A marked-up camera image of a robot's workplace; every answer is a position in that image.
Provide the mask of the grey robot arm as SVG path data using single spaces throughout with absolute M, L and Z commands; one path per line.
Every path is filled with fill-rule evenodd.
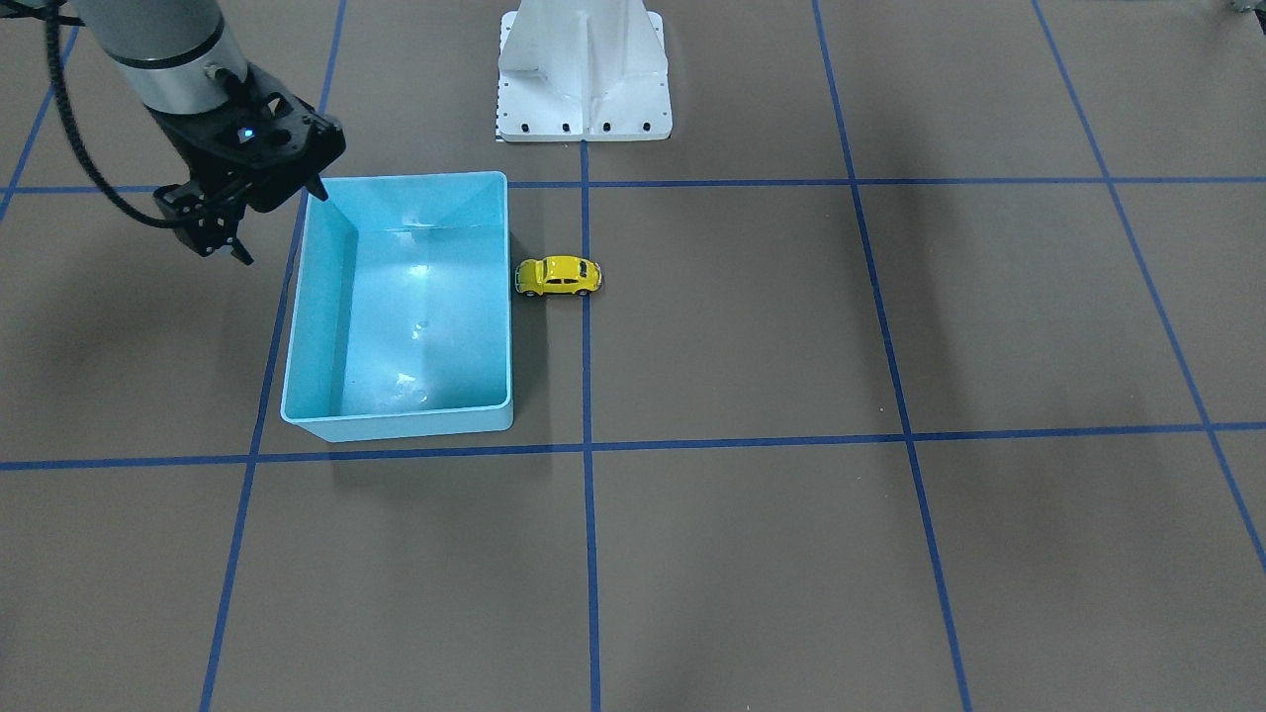
M 346 149 L 341 122 L 249 62 L 216 1 L 5 1 L 3 18 L 44 28 L 51 103 L 71 152 L 130 220 L 248 265 L 238 234 L 248 212 L 275 212 L 299 191 L 328 199 L 322 171 Z M 157 215 L 127 201 L 89 153 L 62 58 L 60 32 L 71 27 L 97 41 L 187 170 L 185 182 L 154 189 Z

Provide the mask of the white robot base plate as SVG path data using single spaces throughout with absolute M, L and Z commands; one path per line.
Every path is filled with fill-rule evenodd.
M 644 3 L 522 1 L 498 30 L 498 139 L 674 134 L 663 19 Z

